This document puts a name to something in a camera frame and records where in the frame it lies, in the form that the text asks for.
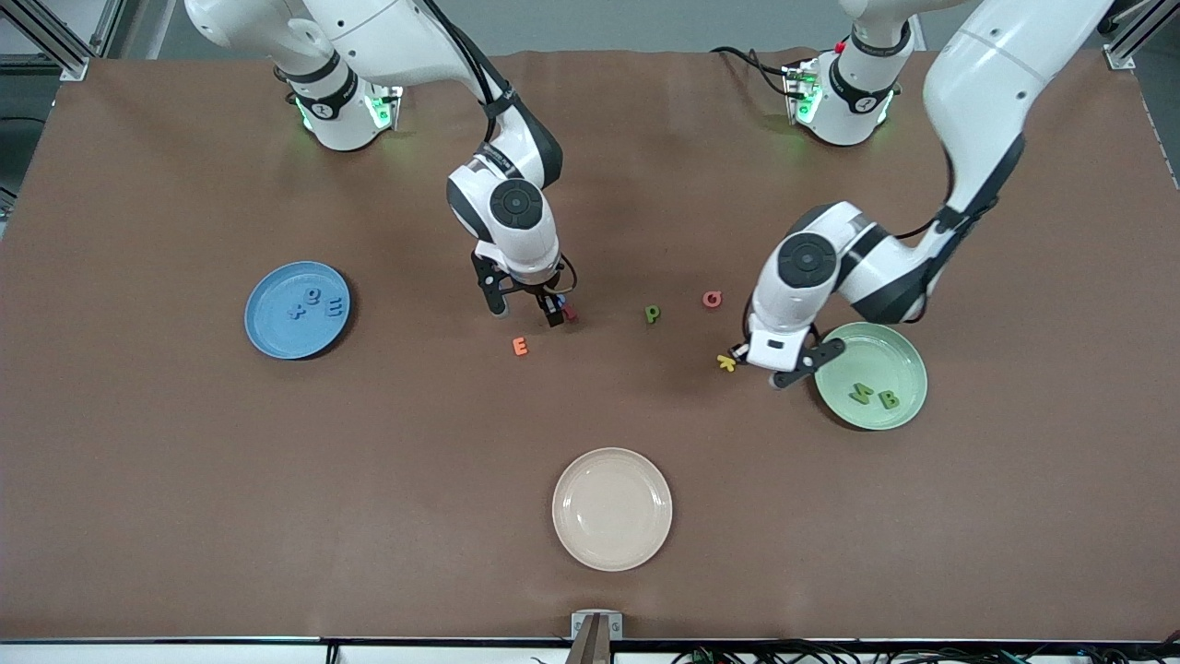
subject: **black joint cap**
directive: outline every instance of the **black joint cap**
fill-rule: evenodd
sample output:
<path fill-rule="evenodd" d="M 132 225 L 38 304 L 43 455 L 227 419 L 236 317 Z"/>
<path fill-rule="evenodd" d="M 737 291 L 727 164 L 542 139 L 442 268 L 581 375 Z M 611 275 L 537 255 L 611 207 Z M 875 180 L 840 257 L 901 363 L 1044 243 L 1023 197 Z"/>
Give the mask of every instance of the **black joint cap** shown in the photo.
<path fill-rule="evenodd" d="M 821 285 L 838 265 L 835 248 L 815 232 L 796 232 L 779 249 L 779 277 L 792 288 Z"/>
<path fill-rule="evenodd" d="M 522 230 L 540 223 L 540 189 L 523 178 L 505 179 L 492 191 L 492 215 L 509 228 Z"/>

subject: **blue plate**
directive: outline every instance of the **blue plate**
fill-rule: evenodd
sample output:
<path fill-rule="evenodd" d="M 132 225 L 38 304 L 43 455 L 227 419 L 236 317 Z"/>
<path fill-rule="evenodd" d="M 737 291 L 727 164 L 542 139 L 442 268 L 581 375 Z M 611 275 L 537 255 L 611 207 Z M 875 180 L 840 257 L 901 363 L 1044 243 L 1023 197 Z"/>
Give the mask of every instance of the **blue plate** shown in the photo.
<path fill-rule="evenodd" d="M 328 348 L 348 321 L 352 297 L 339 271 L 300 261 L 271 271 L 245 302 L 245 335 L 278 360 L 300 360 Z"/>

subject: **plate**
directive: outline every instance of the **plate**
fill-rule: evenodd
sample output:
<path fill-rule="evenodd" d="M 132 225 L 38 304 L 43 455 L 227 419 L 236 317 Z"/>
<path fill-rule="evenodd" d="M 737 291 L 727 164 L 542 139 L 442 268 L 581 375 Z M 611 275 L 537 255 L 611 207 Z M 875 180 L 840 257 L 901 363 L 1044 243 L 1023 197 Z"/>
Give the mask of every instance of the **plate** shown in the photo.
<path fill-rule="evenodd" d="M 850 322 L 824 338 L 831 340 L 844 340 L 845 350 L 815 373 L 815 387 L 833 413 L 873 432 L 896 429 L 918 415 L 926 401 L 926 366 L 898 330 Z"/>
<path fill-rule="evenodd" d="M 632 570 L 668 538 L 671 492 L 643 455 L 622 448 L 586 453 L 557 481 L 553 528 L 565 551 L 586 567 Z"/>
<path fill-rule="evenodd" d="M 278 360 L 310 357 L 328 348 L 348 321 L 348 283 L 315 261 L 284 264 L 268 274 L 245 302 L 245 335 Z"/>

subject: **floor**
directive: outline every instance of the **floor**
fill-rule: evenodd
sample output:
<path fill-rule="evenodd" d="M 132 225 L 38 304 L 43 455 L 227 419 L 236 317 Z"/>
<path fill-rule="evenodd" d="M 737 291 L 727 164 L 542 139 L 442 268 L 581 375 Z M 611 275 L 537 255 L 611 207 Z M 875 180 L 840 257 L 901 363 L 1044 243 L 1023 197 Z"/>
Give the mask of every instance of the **floor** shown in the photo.
<path fill-rule="evenodd" d="M 940 48 L 979 4 L 920 18 L 923 41 Z M 708 51 L 714 46 L 830 47 L 848 21 L 831 0 L 446 0 L 442 8 L 491 55 L 517 51 Z M 130 58 L 256 57 L 218 48 L 194 28 L 183 0 L 144 0 L 127 15 L 120 52 Z M 1090 45 L 1099 44 L 1095 35 Z M 1180 20 L 1135 55 L 1162 145 L 1180 160 Z M 0 70 L 0 117 L 46 118 L 59 83 L 52 74 Z M 33 120 L 0 121 L 0 186 L 18 193 L 40 137 Z M 4 231 L 0 218 L 0 234 Z"/>

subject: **brown tabletop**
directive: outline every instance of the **brown tabletop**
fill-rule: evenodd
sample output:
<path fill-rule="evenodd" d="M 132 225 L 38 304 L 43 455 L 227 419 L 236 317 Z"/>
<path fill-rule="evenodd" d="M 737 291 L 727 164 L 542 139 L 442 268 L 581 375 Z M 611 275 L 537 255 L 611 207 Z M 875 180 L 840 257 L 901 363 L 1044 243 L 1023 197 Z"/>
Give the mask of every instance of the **brown tabletop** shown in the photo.
<path fill-rule="evenodd" d="M 483 127 L 458 84 L 333 153 L 264 61 L 94 61 L 0 243 L 0 632 L 548 636 L 605 606 L 632 637 L 1162 637 L 1180 196 L 1097 53 L 1043 94 L 999 206 L 903 329 L 917 420 L 853 432 L 811 387 L 714 361 L 801 212 L 847 198 L 899 232 L 938 208 L 930 61 L 835 149 L 720 55 L 500 60 L 565 149 L 548 195 L 581 321 L 555 329 L 529 298 L 492 317 L 474 283 L 444 195 Z M 243 304 L 300 258 L 348 276 L 354 324 L 273 361 Z M 853 318 L 833 298 L 819 322 Z M 675 501 L 663 550 L 618 574 L 549 515 L 607 446 Z"/>

